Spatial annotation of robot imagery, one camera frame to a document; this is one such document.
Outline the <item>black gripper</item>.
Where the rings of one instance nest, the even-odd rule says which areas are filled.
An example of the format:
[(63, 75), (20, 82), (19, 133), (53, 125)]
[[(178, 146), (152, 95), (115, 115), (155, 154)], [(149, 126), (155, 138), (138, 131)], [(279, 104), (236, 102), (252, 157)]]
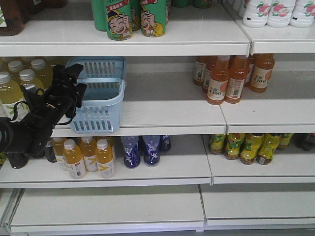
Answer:
[(72, 122), (87, 89), (86, 84), (77, 82), (82, 70), (81, 64), (54, 66), (52, 85), (36, 101), (37, 123), (59, 123), (63, 116), (67, 123)]

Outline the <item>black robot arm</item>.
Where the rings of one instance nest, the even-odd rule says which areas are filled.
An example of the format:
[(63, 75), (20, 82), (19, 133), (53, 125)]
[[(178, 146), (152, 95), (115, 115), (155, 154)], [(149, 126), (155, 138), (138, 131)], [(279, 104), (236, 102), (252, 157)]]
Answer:
[(77, 82), (83, 68), (81, 64), (70, 67), (57, 64), (53, 68), (52, 85), (42, 95), (20, 87), (29, 113), (16, 122), (18, 110), (14, 106), (13, 118), (0, 119), (0, 151), (7, 154), (12, 168), (22, 168), (29, 156), (43, 154), (52, 130), (60, 119), (66, 116), (73, 120), (76, 116), (76, 108), (82, 106), (87, 88), (86, 84)]

